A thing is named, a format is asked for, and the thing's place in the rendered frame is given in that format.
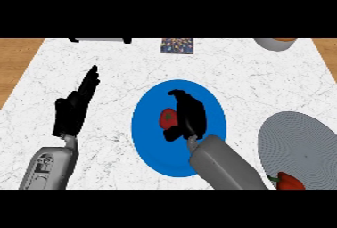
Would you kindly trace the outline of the white appliance with black feet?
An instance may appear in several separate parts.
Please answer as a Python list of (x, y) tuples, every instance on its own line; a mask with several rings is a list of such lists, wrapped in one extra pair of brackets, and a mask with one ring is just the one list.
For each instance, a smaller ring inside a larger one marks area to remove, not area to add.
[(68, 40), (72, 43), (78, 43), (80, 41), (114, 41), (131, 44), (131, 38), (69, 38)]

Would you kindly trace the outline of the blue round plate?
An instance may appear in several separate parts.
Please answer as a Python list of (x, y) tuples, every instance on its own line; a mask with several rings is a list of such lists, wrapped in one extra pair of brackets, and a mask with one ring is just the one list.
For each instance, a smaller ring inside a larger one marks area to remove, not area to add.
[(189, 165), (186, 139), (179, 137), (167, 142), (160, 126), (162, 110), (176, 110), (176, 98), (168, 94), (183, 90), (202, 102), (207, 115), (207, 130), (198, 143), (210, 134), (226, 138), (226, 117), (223, 107), (207, 88), (198, 83), (176, 79), (161, 82), (140, 97), (131, 118), (131, 139), (139, 156), (146, 165), (162, 175), (188, 177), (196, 174)]

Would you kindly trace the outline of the colourful patterned box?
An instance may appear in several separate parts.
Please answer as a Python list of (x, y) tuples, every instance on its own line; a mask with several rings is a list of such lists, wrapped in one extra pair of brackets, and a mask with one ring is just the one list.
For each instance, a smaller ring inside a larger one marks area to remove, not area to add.
[(192, 38), (164, 38), (161, 41), (161, 53), (192, 54)]

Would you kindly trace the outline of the grey round placemat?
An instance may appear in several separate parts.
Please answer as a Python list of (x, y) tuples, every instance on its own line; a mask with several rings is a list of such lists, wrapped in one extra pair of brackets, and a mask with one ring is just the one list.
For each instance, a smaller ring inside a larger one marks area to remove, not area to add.
[(307, 114), (282, 111), (259, 130), (266, 175), (291, 175), (307, 190), (337, 190), (337, 134)]

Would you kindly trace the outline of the red tomato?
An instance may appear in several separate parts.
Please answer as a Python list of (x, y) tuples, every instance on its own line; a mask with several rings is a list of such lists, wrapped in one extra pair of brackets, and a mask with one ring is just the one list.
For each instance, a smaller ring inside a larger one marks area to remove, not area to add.
[(171, 108), (162, 110), (160, 117), (160, 126), (162, 130), (167, 130), (171, 126), (177, 125), (176, 111)]

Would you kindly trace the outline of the grey round bowl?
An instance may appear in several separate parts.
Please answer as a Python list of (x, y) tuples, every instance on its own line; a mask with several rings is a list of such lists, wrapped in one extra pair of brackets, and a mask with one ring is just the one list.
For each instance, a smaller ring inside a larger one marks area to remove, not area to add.
[(256, 38), (257, 44), (269, 51), (285, 51), (295, 42), (294, 38)]

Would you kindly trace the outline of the red bell pepper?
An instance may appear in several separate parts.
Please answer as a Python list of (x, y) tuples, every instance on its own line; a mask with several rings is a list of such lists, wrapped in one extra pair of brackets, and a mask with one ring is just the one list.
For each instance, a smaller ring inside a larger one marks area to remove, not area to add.
[(276, 183), (278, 190), (304, 190), (301, 182), (285, 172), (279, 172), (276, 177), (267, 176), (269, 180)]

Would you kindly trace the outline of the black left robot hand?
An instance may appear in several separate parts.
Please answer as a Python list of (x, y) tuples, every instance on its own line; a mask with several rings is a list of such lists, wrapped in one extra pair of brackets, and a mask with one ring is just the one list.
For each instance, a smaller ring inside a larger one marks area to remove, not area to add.
[(55, 129), (53, 136), (77, 136), (83, 127), (90, 99), (100, 83), (97, 66), (93, 65), (83, 78), (80, 87), (66, 98), (55, 100)]

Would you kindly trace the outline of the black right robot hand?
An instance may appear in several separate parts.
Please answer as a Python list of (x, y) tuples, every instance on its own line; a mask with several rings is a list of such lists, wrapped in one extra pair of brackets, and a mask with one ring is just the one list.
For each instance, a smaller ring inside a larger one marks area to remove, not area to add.
[(207, 116), (202, 102), (183, 90), (171, 90), (168, 94), (176, 98), (176, 118), (177, 125), (162, 131), (167, 142), (173, 142), (179, 137), (188, 139), (196, 136), (199, 140), (207, 131)]

